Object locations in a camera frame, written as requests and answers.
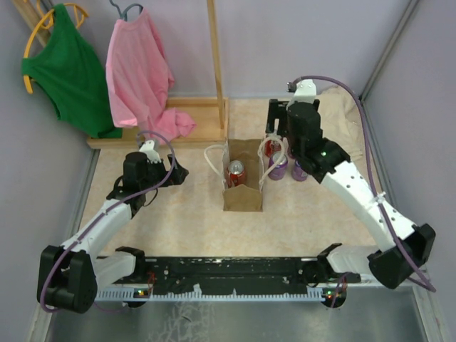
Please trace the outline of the red can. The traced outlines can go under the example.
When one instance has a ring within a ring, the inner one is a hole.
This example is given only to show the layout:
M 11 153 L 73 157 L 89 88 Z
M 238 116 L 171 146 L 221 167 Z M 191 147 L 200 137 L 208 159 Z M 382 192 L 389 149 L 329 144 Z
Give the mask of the red can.
M 245 166 L 240 160 L 233 160 L 227 167 L 227 184 L 229 187 L 244 185 L 247 181 Z
M 275 152 L 280 152 L 280 151 L 281 151 L 280 143 L 275 140 L 269 140 L 265 144 L 264 152 L 267 157 L 271 157 Z

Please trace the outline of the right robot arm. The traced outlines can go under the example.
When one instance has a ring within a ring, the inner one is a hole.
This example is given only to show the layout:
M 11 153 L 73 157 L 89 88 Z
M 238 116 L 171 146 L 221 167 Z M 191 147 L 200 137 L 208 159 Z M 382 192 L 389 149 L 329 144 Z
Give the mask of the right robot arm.
M 395 289 L 428 261 L 435 230 L 429 224 L 418 226 L 382 194 L 372 191 L 350 155 L 323 136 L 319 103 L 271 99 L 266 132 L 288 140 L 302 170 L 338 195 L 364 223 L 376 244 L 372 253 L 363 250 L 360 256 L 352 248 L 336 247 L 318 264 L 319 276 L 332 282 L 346 272 L 368 273 L 385 287 Z

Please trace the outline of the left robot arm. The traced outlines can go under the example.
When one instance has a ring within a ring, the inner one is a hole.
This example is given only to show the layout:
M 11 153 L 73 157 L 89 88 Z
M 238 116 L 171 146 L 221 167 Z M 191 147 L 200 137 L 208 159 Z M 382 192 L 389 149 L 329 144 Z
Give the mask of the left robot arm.
M 114 235 L 145 206 L 146 194 L 161 187 L 181 185 L 189 172 L 175 154 L 151 160 L 151 152 L 131 152 L 123 163 L 123 175 L 114 184 L 97 215 L 59 246 L 47 246 L 40 256 L 37 301 L 48 313 L 59 309 L 85 313 L 99 290 L 122 278 L 138 283 L 148 274 L 145 253 L 119 247 L 104 259 L 98 255 Z

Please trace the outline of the purple can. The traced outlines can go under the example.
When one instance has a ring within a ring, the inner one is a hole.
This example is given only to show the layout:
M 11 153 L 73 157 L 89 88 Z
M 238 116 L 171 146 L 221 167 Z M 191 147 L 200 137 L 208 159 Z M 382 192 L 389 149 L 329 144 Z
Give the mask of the purple can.
M 286 174 L 288 166 L 288 158 L 286 155 L 280 157 L 280 152 L 275 152 L 269 158 L 269 166 L 271 167 L 276 161 L 279 161 L 278 165 L 268 174 L 268 177 L 272 180 L 281 180 Z
M 291 152 L 291 146 L 288 145 L 287 147 L 287 155 L 290 159 L 294 159 L 293 155 L 292 155 L 292 152 Z
M 308 174 L 302 169 L 298 160 L 294 161 L 294 166 L 291 171 L 291 176 L 297 182 L 303 182 L 307 179 Z

